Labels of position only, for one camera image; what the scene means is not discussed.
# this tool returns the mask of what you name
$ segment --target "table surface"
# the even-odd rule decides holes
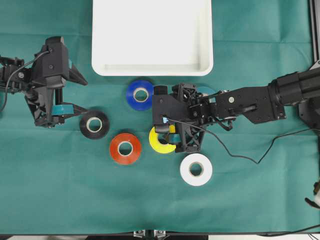
[[[212,15],[213,71],[204,77],[152,77],[155,85],[265,86],[313,63],[307,0],[213,0]],[[2,0],[0,21],[0,53],[6,57],[31,60],[46,38],[64,36],[89,83],[68,83],[65,101],[102,110],[111,124],[100,140],[82,136],[78,117],[53,129],[35,127],[23,94],[10,95],[0,116],[0,234],[250,233],[319,223],[319,211],[304,202],[319,178],[311,132],[278,140],[260,165],[230,158],[206,135],[201,153],[211,160],[213,177],[204,186],[189,186],[179,173],[186,155],[154,152],[148,142],[152,111],[127,104],[126,88],[135,78],[94,73],[91,0]],[[210,130],[233,153],[259,159],[276,135],[306,128],[295,108],[286,113],[287,120],[253,125],[239,117],[231,132]],[[120,132],[142,143],[141,157],[131,166],[117,165],[109,154]]]

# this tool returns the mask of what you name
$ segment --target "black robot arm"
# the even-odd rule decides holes
[[[0,57],[3,66],[0,68],[0,91],[5,92],[4,106],[7,93],[23,93],[35,125],[45,128],[63,124],[65,119],[87,112],[85,108],[63,100],[67,81],[88,84],[69,60],[63,37],[48,38],[29,64],[32,62],[32,67],[26,68],[22,59]]]
[[[175,124],[181,139],[175,143],[176,152],[194,153],[200,151],[205,134],[197,127],[205,129],[219,124],[230,131],[239,115],[254,124],[281,120],[286,118],[285,106],[294,105],[299,106],[299,115],[310,128],[318,127],[320,68],[279,77],[267,86],[243,87],[207,96],[197,92],[193,84],[176,85],[171,94],[166,86],[156,86],[152,116],[157,133],[169,135],[169,125]]]

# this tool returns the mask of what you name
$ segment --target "screw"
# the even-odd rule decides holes
[[[24,75],[23,72],[19,72],[19,73],[18,73],[18,77],[19,77],[20,79],[23,79],[23,78],[25,77],[25,75]]]
[[[233,104],[235,102],[235,98],[233,96],[229,97],[229,103]]]

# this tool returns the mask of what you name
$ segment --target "black cable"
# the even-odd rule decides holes
[[[265,235],[259,235],[259,236],[261,236],[261,237],[281,237],[281,236],[285,236],[285,235],[302,233],[302,232],[305,232],[305,231],[308,231],[308,230],[311,230],[311,229],[316,229],[316,228],[320,228],[320,224],[314,225],[314,226],[310,226],[310,227],[306,227],[304,229],[300,229],[300,230],[297,230],[297,231],[289,231],[289,232],[276,233],[276,234],[265,234]]]
[[[315,240],[319,240],[317,237],[315,237],[315,236],[314,236],[313,234],[311,234],[311,233],[309,233],[308,235],[310,236],[310,238],[313,237]]]
[[[17,70],[15,70],[13,73],[11,73],[11,75],[8,78],[8,81],[6,82],[5,85],[5,91],[4,91],[4,102],[2,107],[0,108],[0,113],[5,109],[6,105],[7,105],[7,100],[8,100],[8,88],[9,88],[9,83],[12,79],[12,77],[19,71],[21,71],[22,69],[24,69],[26,66],[29,66],[30,64],[34,63],[35,61],[37,61],[40,57],[42,57],[45,54],[50,53],[49,51],[44,51],[39,53],[33,60],[29,61],[28,63],[26,63],[25,65],[19,67]]]
[[[229,156],[233,157],[233,158],[242,158],[242,159],[248,159],[250,161],[252,161],[253,163],[255,164],[259,164],[264,158],[265,156],[268,154],[268,152],[270,151],[270,149],[272,148],[272,146],[274,145],[274,142],[279,139],[279,138],[282,138],[282,137],[286,137],[286,136],[290,136],[290,135],[296,135],[296,134],[299,134],[299,133],[302,133],[302,132],[306,132],[306,131],[310,131],[310,130],[315,130],[315,131],[320,131],[320,129],[317,129],[317,128],[308,128],[308,129],[304,129],[304,130],[300,130],[300,131],[295,131],[295,132],[291,132],[291,133],[287,133],[287,134],[283,134],[283,135],[279,135],[279,136],[276,136],[272,139],[272,142],[270,144],[270,146],[268,147],[268,149],[266,150],[266,152],[263,154],[263,156],[260,158],[259,161],[255,161],[253,158],[251,157],[248,157],[248,156],[242,156],[242,155],[234,155],[232,154],[229,149],[227,148],[227,146],[225,145],[225,143],[215,134],[213,133],[212,131],[209,131],[207,129],[204,129],[200,126],[196,126],[196,125],[193,125],[193,124],[190,124],[190,123],[187,123],[187,122],[183,122],[183,121],[179,121],[179,120],[173,120],[169,117],[166,116],[166,118],[169,120],[169,121],[172,121],[174,123],[179,123],[179,124],[185,124],[185,125],[188,125],[190,127],[193,127],[193,128],[196,128],[196,129],[200,129],[208,134],[211,134],[213,135],[217,140],[218,142],[224,147],[224,149],[226,150],[226,152],[229,154]]]

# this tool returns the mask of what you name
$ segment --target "black tape roll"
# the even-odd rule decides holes
[[[97,130],[90,129],[90,122],[98,120],[100,127]],[[109,131],[110,123],[107,116],[101,111],[89,111],[87,112],[80,121],[81,133],[88,139],[101,139]]]

